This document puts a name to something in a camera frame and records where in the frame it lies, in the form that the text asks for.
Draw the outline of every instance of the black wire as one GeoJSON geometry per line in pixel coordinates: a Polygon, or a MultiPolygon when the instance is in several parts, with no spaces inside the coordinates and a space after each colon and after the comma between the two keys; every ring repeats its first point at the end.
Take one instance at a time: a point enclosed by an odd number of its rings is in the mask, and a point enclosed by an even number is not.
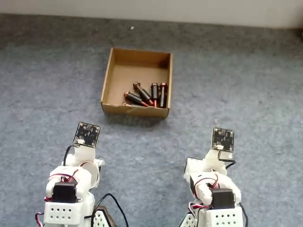
{"type": "Polygon", "coordinates": [[[218,160],[219,161],[223,161],[223,162],[231,162],[230,164],[227,165],[227,167],[225,169],[228,169],[229,167],[231,167],[234,164],[236,164],[236,160],[222,159],[222,158],[220,158],[220,156],[221,156],[221,151],[219,150],[219,152],[218,152],[218,160]]]}
{"type": "Polygon", "coordinates": [[[240,205],[240,207],[242,208],[242,212],[243,212],[243,214],[244,214],[244,216],[245,216],[245,227],[248,227],[248,216],[247,216],[247,213],[246,213],[246,211],[245,211],[245,209],[244,209],[242,203],[239,202],[239,205],[240,205]]]}
{"type": "Polygon", "coordinates": [[[199,226],[199,225],[198,225],[198,224],[199,224],[199,212],[200,212],[201,209],[202,209],[202,208],[200,208],[200,209],[198,210],[197,226],[199,226]]]}
{"type": "Polygon", "coordinates": [[[70,145],[70,146],[66,149],[66,152],[65,152],[65,155],[64,155],[64,159],[63,159],[63,166],[66,166],[66,158],[67,158],[68,153],[70,152],[71,147],[78,148],[79,146],[80,146],[80,145],[70,145]]]}
{"type": "Polygon", "coordinates": [[[91,214],[91,220],[90,220],[90,227],[93,227],[94,226],[94,216],[98,210],[98,206],[101,204],[101,202],[107,197],[107,196],[110,196],[112,197],[112,199],[115,201],[117,207],[119,208],[119,210],[121,211],[121,214],[123,215],[123,218],[124,218],[124,221],[125,221],[125,224],[126,224],[126,227],[128,227],[128,222],[127,222],[127,218],[126,218],[126,215],[124,214],[124,211],[123,209],[121,208],[120,204],[118,203],[117,199],[114,197],[113,194],[111,193],[107,193],[105,194],[104,196],[102,196],[102,198],[98,201],[98,203],[96,204],[92,214],[91,214]]]}

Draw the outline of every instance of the white wall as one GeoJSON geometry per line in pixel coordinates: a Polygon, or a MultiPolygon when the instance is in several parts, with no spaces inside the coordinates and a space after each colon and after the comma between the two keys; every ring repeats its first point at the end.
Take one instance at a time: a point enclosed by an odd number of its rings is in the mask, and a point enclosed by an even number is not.
{"type": "Polygon", "coordinates": [[[0,0],[0,12],[303,27],[303,0],[0,0]]]}

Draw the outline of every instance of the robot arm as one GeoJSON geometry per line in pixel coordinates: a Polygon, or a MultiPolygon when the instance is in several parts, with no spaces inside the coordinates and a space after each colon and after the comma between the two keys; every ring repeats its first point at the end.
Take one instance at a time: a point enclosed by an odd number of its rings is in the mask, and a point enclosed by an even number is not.
{"type": "MultiPolygon", "coordinates": [[[[95,159],[99,132],[100,127],[80,122],[62,165],[50,173],[45,191],[45,227],[91,227],[92,222],[94,226],[115,226],[108,221],[110,216],[105,209],[94,213],[95,198],[89,192],[98,186],[104,165],[103,160],[95,159]],[[75,147],[75,154],[68,154],[71,147],[75,147]]],[[[37,215],[36,221],[41,227],[37,215]]]]}
{"type": "Polygon", "coordinates": [[[241,191],[227,176],[225,162],[233,159],[234,132],[213,129],[212,147],[204,159],[188,158],[184,178],[195,198],[188,205],[189,213],[180,227],[214,227],[233,224],[243,227],[241,191]]]}

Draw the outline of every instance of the open cardboard box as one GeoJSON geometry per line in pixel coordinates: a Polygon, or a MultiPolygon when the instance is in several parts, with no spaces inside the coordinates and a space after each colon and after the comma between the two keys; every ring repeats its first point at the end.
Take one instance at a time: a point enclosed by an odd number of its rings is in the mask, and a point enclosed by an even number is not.
{"type": "Polygon", "coordinates": [[[171,83],[171,53],[112,48],[101,94],[103,111],[132,116],[166,118],[170,109],[171,83]],[[122,105],[125,102],[123,96],[125,92],[135,93],[133,88],[135,82],[140,82],[141,87],[149,93],[152,83],[167,83],[166,108],[122,105]]]}

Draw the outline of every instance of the circuit board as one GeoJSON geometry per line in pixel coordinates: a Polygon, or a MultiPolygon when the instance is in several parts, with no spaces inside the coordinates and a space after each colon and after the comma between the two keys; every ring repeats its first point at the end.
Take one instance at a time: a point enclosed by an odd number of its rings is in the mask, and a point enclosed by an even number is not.
{"type": "Polygon", "coordinates": [[[233,152],[234,131],[228,129],[213,129],[212,149],[233,152]]]}
{"type": "Polygon", "coordinates": [[[79,122],[73,143],[95,148],[100,130],[97,125],[79,122]]]}

